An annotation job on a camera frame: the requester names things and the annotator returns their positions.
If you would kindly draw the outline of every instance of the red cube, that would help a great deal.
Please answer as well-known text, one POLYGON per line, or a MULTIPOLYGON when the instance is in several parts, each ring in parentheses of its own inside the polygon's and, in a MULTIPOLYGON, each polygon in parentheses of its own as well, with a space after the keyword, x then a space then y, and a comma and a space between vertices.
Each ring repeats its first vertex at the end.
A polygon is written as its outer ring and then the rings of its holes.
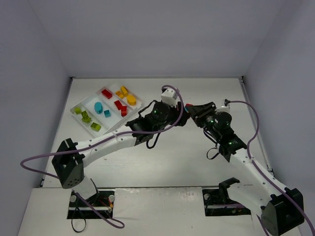
POLYGON ((115 103, 115 105, 116 105, 118 110, 120 110, 122 108, 122 106, 123 106, 122 103, 119 100, 115 101, 114 103, 115 103))
POLYGON ((106 89, 102 91, 102 94, 108 99, 110 99, 113 96, 112 93, 110 91, 107 91, 106 89))
POLYGON ((127 115, 127 106, 122 106, 122 117, 125 117, 127 115))
POLYGON ((192 106, 192 104, 186 103, 186 105, 184 106, 184 109, 185 109, 186 112, 188 112, 187 109, 186 109, 187 106, 192 106))

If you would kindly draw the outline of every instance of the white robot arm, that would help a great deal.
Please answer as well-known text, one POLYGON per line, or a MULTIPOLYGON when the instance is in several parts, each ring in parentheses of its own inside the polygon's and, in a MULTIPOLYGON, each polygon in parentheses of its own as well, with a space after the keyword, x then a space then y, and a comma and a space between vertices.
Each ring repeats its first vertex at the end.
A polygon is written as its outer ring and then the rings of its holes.
POLYGON ((127 122, 125 126, 112 133, 78 143, 71 139, 63 141, 58 152, 86 150, 56 155, 53 158, 52 163, 62 187, 71 188, 84 199, 92 198, 96 194, 96 187, 92 180, 85 176, 85 167, 117 150, 148 142, 153 138, 153 134, 148 132, 161 131, 166 126, 174 124, 179 117, 176 126, 184 126, 191 117, 198 127, 209 132, 220 145, 220 154, 252 183, 243 185, 233 177, 220 183, 219 192, 223 201, 233 200, 250 209, 262 218, 264 227, 273 236, 281 235, 304 222, 304 217, 294 205, 271 185, 254 165, 303 209, 302 194, 297 189, 288 189, 276 180, 254 157, 250 159, 246 144, 230 127, 232 117, 226 101, 219 108, 213 102, 200 106, 186 105, 186 111, 181 112, 181 104, 176 103, 177 94, 174 90, 164 89, 161 98, 161 102, 155 101, 154 108, 149 114, 142 117, 140 113, 143 109, 139 112, 139 118, 127 122))

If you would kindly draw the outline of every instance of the purple cable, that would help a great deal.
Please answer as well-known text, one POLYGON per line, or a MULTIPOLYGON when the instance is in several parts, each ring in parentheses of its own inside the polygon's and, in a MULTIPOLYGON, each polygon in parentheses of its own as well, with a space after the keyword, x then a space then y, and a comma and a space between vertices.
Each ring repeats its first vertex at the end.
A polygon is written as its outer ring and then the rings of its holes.
POLYGON ((265 228, 265 227, 263 226, 263 224, 262 224, 262 220, 260 219, 259 216, 257 216, 257 218, 258 218, 258 221, 260 222, 260 225, 261 225, 262 229, 264 230, 265 234, 266 234, 267 236, 269 236, 269 234, 268 234, 266 228, 265 228))
MULTIPOLYGON (((252 110, 255 113, 256 116, 256 120, 257 120, 257 128, 256 128, 256 132, 254 134, 254 136, 248 141, 247 143, 247 154, 249 159, 252 158, 251 152, 250 152, 250 143, 256 138, 258 131, 259 131, 259 116, 258 113, 256 111, 256 109, 248 102, 244 102, 244 101, 231 101, 231 103, 244 103, 246 105, 248 105, 250 108, 252 108, 252 110)), ((309 224, 312 234, 313 236, 315 236, 315 229, 313 224, 311 223, 311 220, 309 219, 309 217, 305 214, 305 212, 300 208, 300 206, 289 196, 287 195, 285 192, 283 192, 276 184, 274 184, 264 173, 263 171, 256 165, 255 161, 252 160, 252 164, 255 166, 255 168, 257 169, 257 171, 275 188, 277 189, 280 193, 282 193, 297 209, 298 211, 302 214, 302 216, 305 218, 305 220, 307 221, 307 223, 309 224)))
MULTIPOLYGON (((171 88, 173 90, 175 90, 175 92, 177 93, 178 97, 179 97, 179 100, 181 101, 181 111, 180 111, 180 114, 177 118, 177 120, 172 124, 170 125, 168 128, 164 129, 164 130, 159 130, 159 131, 152 131, 152 132, 149 132, 149 131, 125 131, 125 132, 121 132, 121 133, 117 133, 116 135, 117 136, 120 136, 120 135, 124 135, 124 134, 158 134, 158 133, 162 133, 162 132, 165 132, 171 128, 173 128, 181 119, 182 115, 183 115, 183 112, 184 112, 184 102, 183 102, 183 98, 182 96, 180 95, 179 93, 179 90, 171 85, 164 85, 162 87, 162 89, 164 88, 171 88)), ((29 157, 29 158, 26 158, 24 160, 21 161, 20 165, 22 168, 28 170, 28 171, 33 171, 33 172, 36 172, 36 173, 41 173, 41 174, 44 174, 44 175, 47 175, 47 176, 51 176, 51 177, 54 177, 54 178, 58 178, 58 176, 56 175, 53 175, 53 174, 50 174, 50 173, 47 173, 45 171, 40 171, 40 170, 36 170, 36 169, 33 169, 33 168, 30 168, 30 167, 27 167, 24 165, 25 162, 28 162, 28 161, 31 161, 31 160, 35 160, 35 159, 39 159, 39 158, 43 158, 43 157, 49 157, 49 156, 56 156, 56 155, 66 155, 66 154, 73 154, 73 153, 78 153, 78 152, 82 152, 82 151, 86 151, 86 150, 89 150, 89 149, 92 149, 98 145, 101 145, 111 139, 113 139, 115 136, 110 136, 106 139, 103 139, 101 141, 99 141, 98 143, 96 144, 93 144, 89 147, 85 147, 85 148, 82 148, 82 149, 78 149, 78 150, 71 150, 71 151, 60 151, 60 152, 52 152, 52 153, 46 153, 46 154, 41 154, 41 155, 36 155, 36 156, 32 156, 32 157, 29 157)), ((117 228, 117 229, 123 229, 125 227, 125 224, 120 221, 120 220, 117 220, 117 219, 113 219, 111 218, 111 220, 113 221, 116 221, 118 223, 120 223, 122 226, 117 226, 115 224, 113 224, 112 222, 110 222, 109 220, 107 220, 104 216, 102 216, 101 214, 99 214, 97 212, 97 210, 94 209, 94 207, 89 204, 85 199, 83 199, 80 194, 78 193, 75 193, 87 206, 89 206, 91 208, 91 210, 96 214, 98 215, 101 219, 103 219, 104 221, 106 221, 108 224, 110 224, 111 226, 117 228)))

